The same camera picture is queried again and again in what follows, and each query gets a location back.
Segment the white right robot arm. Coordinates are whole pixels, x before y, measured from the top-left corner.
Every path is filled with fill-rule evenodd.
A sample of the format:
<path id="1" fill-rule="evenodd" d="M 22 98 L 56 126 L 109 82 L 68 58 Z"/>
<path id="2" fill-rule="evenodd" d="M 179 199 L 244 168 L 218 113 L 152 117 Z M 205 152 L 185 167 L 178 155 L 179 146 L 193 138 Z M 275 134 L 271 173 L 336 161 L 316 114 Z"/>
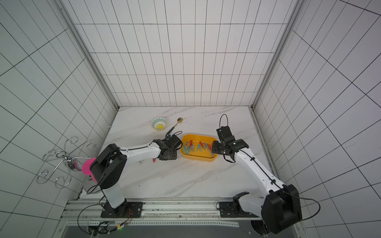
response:
<path id="1" fill-rule="evenodd" d="M 238 163 L 251 175 L 261 192 L 255 197 L 241 192 L 233 197 L 233 212 L 237 216 L 253 214 L 260 221 L 252 221 L 259 235 L 278 234 L 303 220 L 298 190 L 286 185 L 273 175 L 258 159 L 242 139 L 236 139 L 228 126 L 217 130 L 218 141 L 212 144 L 214 154 L 229 156 L 231 163 Z"/>

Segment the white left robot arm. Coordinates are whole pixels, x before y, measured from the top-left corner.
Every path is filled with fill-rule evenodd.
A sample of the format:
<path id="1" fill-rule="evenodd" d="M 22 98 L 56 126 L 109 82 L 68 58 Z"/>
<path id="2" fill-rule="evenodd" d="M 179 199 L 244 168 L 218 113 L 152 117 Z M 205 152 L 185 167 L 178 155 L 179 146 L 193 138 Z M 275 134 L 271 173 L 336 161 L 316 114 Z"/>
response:
<path id="1" fill-rule="evenodd" d="M 165 139 L 155 139 L 139 146 L 118 147 L 109 144 L 89 166 L 90 172 L 104 193 L 111 208 L 119 208 L 126 198 L 122 193 L 119 180 L 126 166 L 143 160 L 176 160 L 182 141 L 176 135 Z"/>

